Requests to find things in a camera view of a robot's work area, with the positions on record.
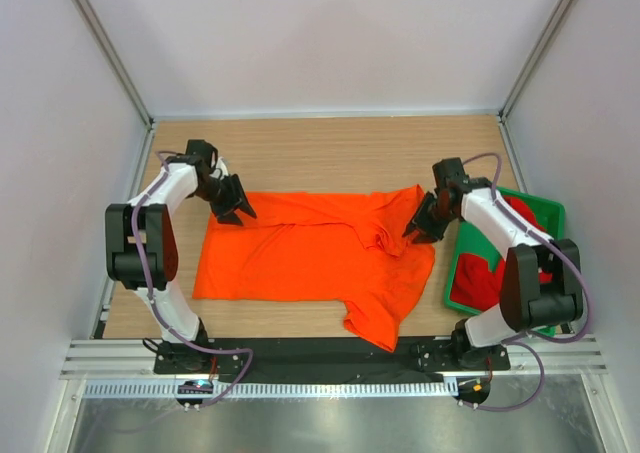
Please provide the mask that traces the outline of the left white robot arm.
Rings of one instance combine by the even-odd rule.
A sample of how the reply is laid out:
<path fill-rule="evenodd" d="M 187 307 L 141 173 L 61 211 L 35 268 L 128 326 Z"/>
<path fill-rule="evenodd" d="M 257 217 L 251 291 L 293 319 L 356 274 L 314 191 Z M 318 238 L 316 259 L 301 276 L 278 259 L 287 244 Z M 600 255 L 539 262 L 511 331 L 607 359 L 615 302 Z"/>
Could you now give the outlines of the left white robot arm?
<path fill-rule="evenodd" d="M 214 358 L 200 317 L 187 305 L 177 280 L 179 253 L 172 216 L 187 199 L 209 205 L 214 221 L 241 227 L 257 217 L 239 176 L 217 148 L 190 139 L 183 153 L 160 151 L 160 173 L 137 196 L 105 211 L 106 269 L 110 279 L 136 294 L 160 327 L 161 342 L 145 339 L 155 370 L 199 373 Z"/>

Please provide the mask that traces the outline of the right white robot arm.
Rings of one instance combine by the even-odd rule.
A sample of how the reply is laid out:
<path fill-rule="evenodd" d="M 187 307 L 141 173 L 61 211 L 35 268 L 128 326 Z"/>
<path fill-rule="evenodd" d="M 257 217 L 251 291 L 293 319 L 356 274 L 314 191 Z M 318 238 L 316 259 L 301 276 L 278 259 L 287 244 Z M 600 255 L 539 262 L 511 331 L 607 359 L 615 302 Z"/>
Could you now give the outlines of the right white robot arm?
<path fill-rule="evenodd" d="M 477 369 L 508 340 L 582 318 L 587 298 L 578 246 L 555 239 L 511 207 L 486 177 L 473 178 L 458 157 L 435 163 L 433 191 L 406 225 L 415 243 L 443 239 L 454 221 L 475 226 L 504 261 L 496 305 L 456 324 L 450 355 L 460 369 Z"/>

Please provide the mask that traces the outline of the orange t shirt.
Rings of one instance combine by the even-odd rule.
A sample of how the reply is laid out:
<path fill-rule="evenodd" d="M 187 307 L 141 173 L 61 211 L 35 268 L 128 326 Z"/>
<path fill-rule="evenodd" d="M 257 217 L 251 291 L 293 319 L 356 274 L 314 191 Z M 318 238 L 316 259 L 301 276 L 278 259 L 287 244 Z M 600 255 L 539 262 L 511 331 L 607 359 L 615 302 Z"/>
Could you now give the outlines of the orange t shirt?
<path fill-rule="evenodd" d="M 424 190 L 251 192 L 257 215 L 207 225 L 197 300 L 339 301 L 344 328 L 387 351 L 419 302 L 436 253 L 406 235 Z"/>

